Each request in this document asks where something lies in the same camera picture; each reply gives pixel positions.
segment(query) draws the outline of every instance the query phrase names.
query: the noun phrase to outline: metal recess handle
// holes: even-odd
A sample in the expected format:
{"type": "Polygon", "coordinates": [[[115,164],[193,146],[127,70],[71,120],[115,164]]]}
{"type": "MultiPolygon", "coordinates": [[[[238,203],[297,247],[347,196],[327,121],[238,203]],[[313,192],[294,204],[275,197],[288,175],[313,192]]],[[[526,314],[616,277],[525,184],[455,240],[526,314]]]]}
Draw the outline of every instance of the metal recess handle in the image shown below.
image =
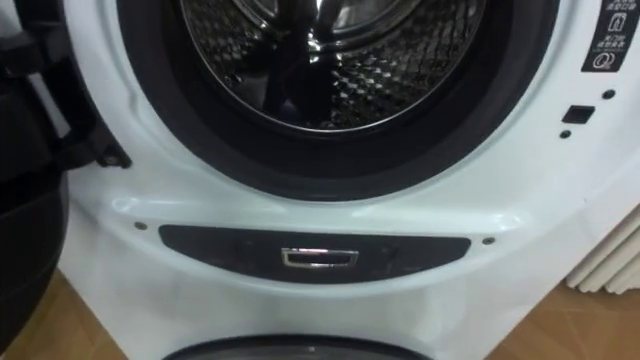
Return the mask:
{"type": "Polygon", "coordinates": [[[282,263],[298,269],[351,268],[358,261],[359,252],[352,250],[282,248],[282,263]]]}

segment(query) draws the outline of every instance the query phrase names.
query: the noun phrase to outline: door hinge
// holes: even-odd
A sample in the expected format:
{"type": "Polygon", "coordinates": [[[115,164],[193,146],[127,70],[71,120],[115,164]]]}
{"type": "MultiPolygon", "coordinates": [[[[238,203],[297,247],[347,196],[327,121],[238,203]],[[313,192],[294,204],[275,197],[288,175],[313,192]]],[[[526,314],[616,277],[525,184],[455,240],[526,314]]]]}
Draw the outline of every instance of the door hinge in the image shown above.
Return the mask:
{"type": "Polygon", "coordinates": [[[41,74],[69,123],[69,133],[52,149],[53,160],[60,169],[77,169],[94,161],[104,167],[130,167],[131,159],[94,113],[96,110],[86,109],[92,108],[88,105],[91,100],[84,99],[88,94],[70,88],[82,88],[71,59],[69,34],[66,26],[59,22],[31,22],[27,30],[0,38],[0,78],[19,79],[41,74]]]}
{"type": "Polygon", "coordinates": [[[47,70],[69,56],[71,42],[59,24],[39,24],[0,38],[0,75],[19,78],[47,70]]]}

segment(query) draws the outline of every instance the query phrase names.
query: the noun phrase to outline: white washing machine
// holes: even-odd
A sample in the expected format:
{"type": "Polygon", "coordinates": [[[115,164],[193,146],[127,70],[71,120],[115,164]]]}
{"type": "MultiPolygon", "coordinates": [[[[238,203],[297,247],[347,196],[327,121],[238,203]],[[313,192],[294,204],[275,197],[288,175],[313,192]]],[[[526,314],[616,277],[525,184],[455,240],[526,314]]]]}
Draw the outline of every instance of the white washing machine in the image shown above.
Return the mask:
{"type": "Polygon", "coordinates": [[[637,0],[55,3],[0,0],[0,314],[69,203],[131,359],[479,360],[640,201],[637,0]]]}

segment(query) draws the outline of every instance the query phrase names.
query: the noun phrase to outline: black label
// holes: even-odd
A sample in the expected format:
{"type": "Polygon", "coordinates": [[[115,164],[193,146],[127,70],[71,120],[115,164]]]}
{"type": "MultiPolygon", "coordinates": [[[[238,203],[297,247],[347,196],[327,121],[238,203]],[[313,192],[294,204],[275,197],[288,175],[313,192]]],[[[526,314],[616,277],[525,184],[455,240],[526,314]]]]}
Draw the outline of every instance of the black label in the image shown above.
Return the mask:
{"type": "Polygon", "coordinates": [[[640,0],[603,0],[598,27],[583,72],[617,72],[640,19],[640,0]]]}

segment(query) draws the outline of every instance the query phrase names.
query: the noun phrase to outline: white radiator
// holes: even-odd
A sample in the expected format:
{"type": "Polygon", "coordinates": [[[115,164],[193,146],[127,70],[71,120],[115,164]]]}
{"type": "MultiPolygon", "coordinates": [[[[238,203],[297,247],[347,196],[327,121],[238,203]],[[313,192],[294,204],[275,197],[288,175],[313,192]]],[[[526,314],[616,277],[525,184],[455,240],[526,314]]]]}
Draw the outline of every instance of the white radiator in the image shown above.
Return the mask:
{"type": "Polygon", "coordinates": [[[627,216],[566,279],[582,292],[622,294],[640,289],[640,206],[627,216]]]}

